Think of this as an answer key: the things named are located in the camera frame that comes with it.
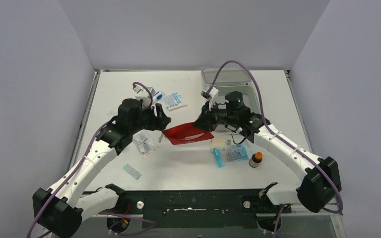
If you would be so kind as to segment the beige gauze packet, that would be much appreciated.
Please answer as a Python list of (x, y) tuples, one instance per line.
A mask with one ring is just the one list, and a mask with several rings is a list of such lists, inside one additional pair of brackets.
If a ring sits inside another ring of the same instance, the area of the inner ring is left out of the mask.
[(233, 141), (228, 138), (223, 137), (215, 137), (211, 140), (211, 147), (210, 150), (213, 152), (214, 148), (218, 147), (226, 147), (233, 144)]

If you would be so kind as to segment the small white blue tube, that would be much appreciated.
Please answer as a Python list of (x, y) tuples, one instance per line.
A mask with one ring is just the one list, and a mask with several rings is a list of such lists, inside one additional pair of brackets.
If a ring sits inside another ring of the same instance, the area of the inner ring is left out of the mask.
[(154, 94), (153, 100), (158, 101), (164, 96), (164, 93), (162, 91), (158, 91)]

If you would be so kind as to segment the green bandage packet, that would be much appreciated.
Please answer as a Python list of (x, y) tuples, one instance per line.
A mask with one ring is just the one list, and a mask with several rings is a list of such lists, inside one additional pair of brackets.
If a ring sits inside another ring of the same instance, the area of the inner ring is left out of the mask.
[(125, 164), (123, 166), (123, 169), (136, 180), (138, 180), (141, 177), (141, 173), (137, 171), (134, 167), (132, 167), (130, 164)]

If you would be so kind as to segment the white blue label packet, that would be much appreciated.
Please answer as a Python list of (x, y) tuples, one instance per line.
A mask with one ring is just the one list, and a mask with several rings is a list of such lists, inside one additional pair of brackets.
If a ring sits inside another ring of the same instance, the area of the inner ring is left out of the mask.
[(164, 106), (167, 110), (172, 111), (187, 105), (186, 99), (181, 92), (175, 92), (162, 96)]

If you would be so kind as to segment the red first aid pouch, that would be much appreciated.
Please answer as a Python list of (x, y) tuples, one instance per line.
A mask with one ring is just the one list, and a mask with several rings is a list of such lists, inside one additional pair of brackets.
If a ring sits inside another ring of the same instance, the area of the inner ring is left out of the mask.
[(214, 138), (211, 132), (194, 127), (192, 122), (166, 129), (162, 133), (173, 145), (206, 141)]

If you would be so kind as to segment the brown bottle orange cap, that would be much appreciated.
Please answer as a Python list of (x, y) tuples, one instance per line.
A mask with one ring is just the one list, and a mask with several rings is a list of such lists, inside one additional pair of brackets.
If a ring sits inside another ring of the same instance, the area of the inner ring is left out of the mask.
[(249, 166), (252, 168), (256, 168), (260, 165), (262, 160), (263, 160), (263, 154), (261, 152), (256, 152), (249, 159)]

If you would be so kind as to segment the clear plastic tube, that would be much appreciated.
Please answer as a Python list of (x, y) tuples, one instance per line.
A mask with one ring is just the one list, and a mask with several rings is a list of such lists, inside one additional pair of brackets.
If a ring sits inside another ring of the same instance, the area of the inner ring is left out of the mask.
[(118, 109), (115, 108), (115, 109), (110, 110), (110, 111), (107, 113), (107, 116), (109, 116), (109, 117), (113, 117), (113, 116), (116, 116), (117, 114), (118, 114)]

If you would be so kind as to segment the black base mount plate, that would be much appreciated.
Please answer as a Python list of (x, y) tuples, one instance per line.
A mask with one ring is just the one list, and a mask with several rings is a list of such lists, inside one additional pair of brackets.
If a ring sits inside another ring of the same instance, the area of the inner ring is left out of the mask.
[(124, 191), (111, 212), (141, 215), (158, 228), (280, 229), (279, 205), (260, 189)]

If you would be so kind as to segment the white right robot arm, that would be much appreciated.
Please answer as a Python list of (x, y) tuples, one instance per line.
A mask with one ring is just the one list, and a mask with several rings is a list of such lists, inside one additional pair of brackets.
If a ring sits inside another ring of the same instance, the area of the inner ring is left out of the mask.
[(232, 127), (233, 132), (244, 140), (266, 149), (283, 162), (299, 179), (294, 185), (273, 182), (261, 190), (260, 207), (273, 212), (281, 204), (301, 204), (307, 210), (318, 213), (334, 198), (340, 198), (341, 182), (337, 162), (321, 158), (283, 135), (262, 114), (251, 111), (244, 104), (241, 92), (233, 91), (225, 96), (225, 108), (214, 100), (216, 93), (202, 91), (207, 102), (193, 126), (212, 132), (217, 126)]

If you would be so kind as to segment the blue mask packet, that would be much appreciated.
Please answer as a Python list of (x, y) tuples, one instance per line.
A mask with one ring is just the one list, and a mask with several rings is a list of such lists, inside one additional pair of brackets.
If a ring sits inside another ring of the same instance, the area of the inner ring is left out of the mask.
[(251, 156), (251, 152), (251, 148), (243, 144), (213, 148), (214, 158), (219, 168), (241, 160), (248, 160)]

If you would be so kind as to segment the clear bag of wipes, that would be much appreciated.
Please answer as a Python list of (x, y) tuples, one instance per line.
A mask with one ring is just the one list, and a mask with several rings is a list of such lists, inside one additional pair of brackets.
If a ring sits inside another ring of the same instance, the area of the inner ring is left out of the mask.
[(132, 141), (142, 157), (146, 157), (148, 154), (158, 149), (156, 142), (145, 130), (136, 133), (132, 137)]

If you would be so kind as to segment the grey open storage box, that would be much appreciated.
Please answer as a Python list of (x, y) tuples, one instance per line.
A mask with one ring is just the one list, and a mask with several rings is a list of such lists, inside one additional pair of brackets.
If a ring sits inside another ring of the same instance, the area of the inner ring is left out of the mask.
[(252, 80), (241, 67), (223, 68), (214, 84), (214, 88), (218, 90), (215, 102), (220, 104), (221, 109), (225, 108), (225, 95), (232, 91), (239, 91), (243, 95), (244, 104), (252, 112), (260, 113), (258, 96), (252, 85)]

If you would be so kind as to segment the black handled scissors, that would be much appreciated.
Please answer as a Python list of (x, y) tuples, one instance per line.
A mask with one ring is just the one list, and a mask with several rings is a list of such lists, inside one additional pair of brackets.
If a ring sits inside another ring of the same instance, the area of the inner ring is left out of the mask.
[(164, 138), (164, 134), (161, 133), (161, 135), (159, 136), (158, 142), (160, 143), (163, 138)]

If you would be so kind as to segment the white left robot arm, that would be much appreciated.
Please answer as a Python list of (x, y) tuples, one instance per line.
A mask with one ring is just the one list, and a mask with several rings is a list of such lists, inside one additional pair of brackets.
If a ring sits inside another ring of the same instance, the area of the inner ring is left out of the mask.
[(163, 131), (171, 122), (161, 104), (144, 109), (143, 101), (124, 99), (118, 113), (97, 129), (84, 155), (61, 179), (48, 189), (39, 188), (33, 194), (34, 220), (60, 238), (72, 237), (86, 219), (107, 209), (116, 214), (127, 208), (123, 190), (109, 184), (84, 196), (85, 189), (96, 176), (132, 143), (142, 131)]

